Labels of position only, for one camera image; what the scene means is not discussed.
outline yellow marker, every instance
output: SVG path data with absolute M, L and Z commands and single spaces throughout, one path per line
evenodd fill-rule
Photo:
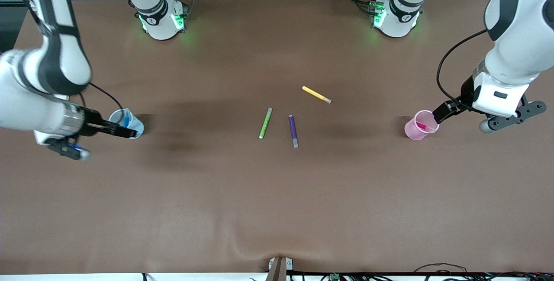
M 325 96 L 319 94 L 319 93 L 316 92 L 316 91 L 311 90 L 310 88 L 307 88 L 306 86 L 302 86 L 302 89 L 303 89 L 303 91 L 305 91 L 305 92 L 307 92 L 307 93 L 309 93 L 309 94 L 311 94 L 311 95 L 313 95 L 313 96 L 316 96 L 317 98 L 319 98 L 319 99 L 321 99 L 321 100 L 323 100 L 323 101 L 325 101 L 325 102 L 327 102 L 327 103 L 331 103 L 331 102 L 332 102 L 329 98 L 327 98 L 327 97 L 325 97 Z

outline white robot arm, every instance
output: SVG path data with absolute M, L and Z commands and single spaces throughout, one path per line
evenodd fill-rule
M 419 16 L 425 0 L 377 0 L 376 14 L 371 17 L 374 28 L 392 38 L 407 35 Z
M 480 129 L 493 132 L 546 110 L 544 102 L 527 102 L 525 91 L 554 66 L 554 0 L 490 0 L 484 21 L 494 47 L 461 87 L 458 102 L 433 112 L 438 123 L 467 106 L 487 115 Z
M 156 40 L 167 40 L 186 30 L 187 6 L 176 0 L 130 0 L 144 30 Z
M 89 153 L 68 143 L 68 138 L 91 136 L 98 131 L 134 137 L 130 129 L 107 123 L 97 111 L 67 101 L 69 96 L 81 93 L 91 79 L 71 2 L 32 1 L 43 45 L 1 55 L 0 126 L 33 130 L 40 145 L 75 159 L 86 159 Z

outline table surface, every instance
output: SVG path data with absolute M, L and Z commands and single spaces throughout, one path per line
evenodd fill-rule
M 493 135 L 477 113 L 403 134 L 445 100 L 437 64 L 483 28 L 487 1 L 427 0 L 390 39 L 347 0 L 197 0 L 166 42 L 126 1 L 75 2 L 93 81 L 147 132 L 84 137 L 93 157 L 77 162 L 2 129 L 0 272 L 260 271 L 276 255 L 304 271 L 552 271 L 554 113 Z M 17 48 L 40 42 L 27 18 Z M 491 46 L 457 49 L 443 85 L 456 94 Z M 551 73 L 529 100 L 554 102 Z

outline plastic cup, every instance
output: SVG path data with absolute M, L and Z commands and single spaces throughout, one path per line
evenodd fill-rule
M 435 121 L 433 113 L 429 110 L 421 110 L 415 114 L 404 126 L 406 136 L 413 140 L 424 139 L 425 136 L 436 132 L 439 129 L 439 123 Z
M 123 110 L 117 109 L 115 110 L 111 115 L 108 121 L 117 123 L 118 125 L 127 127 L 128 129 L 134 129 L 137 131 L 137 134 L 135 137 L 129 137 L 129 139 L 137 139 L 142 135 L 144 132 L 144 124 L 133 115 L 131 110 L 125 108 Z

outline green marker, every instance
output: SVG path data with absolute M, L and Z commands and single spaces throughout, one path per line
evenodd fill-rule
M 261 126 L 260 139 L 264 139 L 267 124 L 269 124 L 269 119 L 271 119 L 271 112 L 273 112 L 273 109 L 269 108 L 267 110 L 267 114 L 265 115 L 264 124 Z

